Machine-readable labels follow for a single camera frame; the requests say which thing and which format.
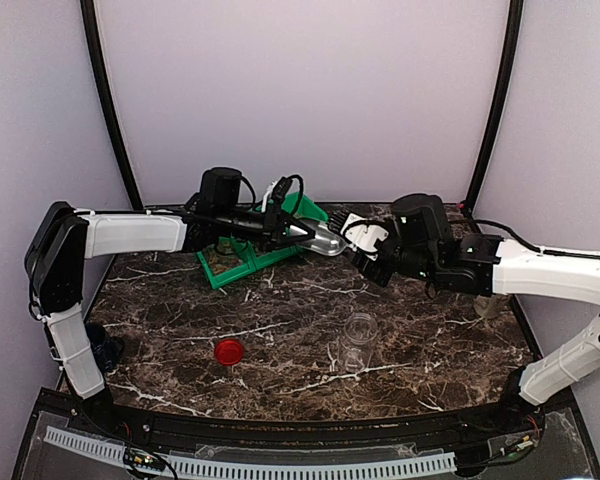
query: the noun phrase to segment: transparent cup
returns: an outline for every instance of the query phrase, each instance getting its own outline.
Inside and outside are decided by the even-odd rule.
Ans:
[[[338,338],[339,369],[343,372],[358,373],[368,368],[377,339],[378,323],[371,315],[351,315]]]

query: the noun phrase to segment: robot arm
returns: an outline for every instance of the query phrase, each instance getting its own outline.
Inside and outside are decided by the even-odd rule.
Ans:
[[[353,264],[379,285],[398,273],[437,290],[544,295],[600,306],[600,252],[545,249],[494,235],[456,240],[436,196],[402,197],[391,213],[381,222],[345,214],[330,224],[356,252]],[[528,413],[599,368],[600,315],[558,350],[512,372],[501,403],[509,412]]]
[[[221,236],[252,241],[265,251],[306,242],[315,231],[282,210],[291,181],[283,177],[275,184],[266,212],[237,205],[245,180],[229,168],[205,172],[200,192],[184,208],[96,213],[54,203],[29,247],[25,269],[32,313],[44,323],[52,357],[61,363],[76,394],[87,399],[105,388],[84,328],[85,259],[143,251],[196,252],[217,244]],[[292,226],[294,236],[287,233]]]

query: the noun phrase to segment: dark marble surface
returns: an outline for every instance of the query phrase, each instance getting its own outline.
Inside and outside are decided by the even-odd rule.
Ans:
[[[386,211],[346,207],[367,217]],[[334,342],[353,312],[376,317],[380,340],[367,371],[341,374]],[[482,320],[471,296],[430,300],[424,284],[397,275],[380,288],[344,256],[309,252],[215,291],[193,254],[122,255],[89,321],[126,342],[107,378],[117,403],[230,419],[387,418],[475,406],[497,400],[507,374],[531,360],[509,310]],[[213,356],[229,337],[245,346],[234,367]]]

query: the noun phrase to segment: silver spoon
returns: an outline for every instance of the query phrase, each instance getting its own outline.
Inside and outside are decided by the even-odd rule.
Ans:
[[[327,257],[340,255],[347,248],[345,239],[329,230],[325,222],[312,218],[300,218],[299,220],[316,232],[316,236],[313,239],[298,243],[301,247]],[[289,227],[290,236],[304,235],[306,233],[302,228],[295,225]]]

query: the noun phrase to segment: red bottle cap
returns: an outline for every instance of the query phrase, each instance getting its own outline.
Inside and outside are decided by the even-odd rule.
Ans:
[[[219,363],[230,367],[231,365],[240,363],[240,360],[244,356],[244,347],[238,340],[227,338],[218,342],[213,354]]]

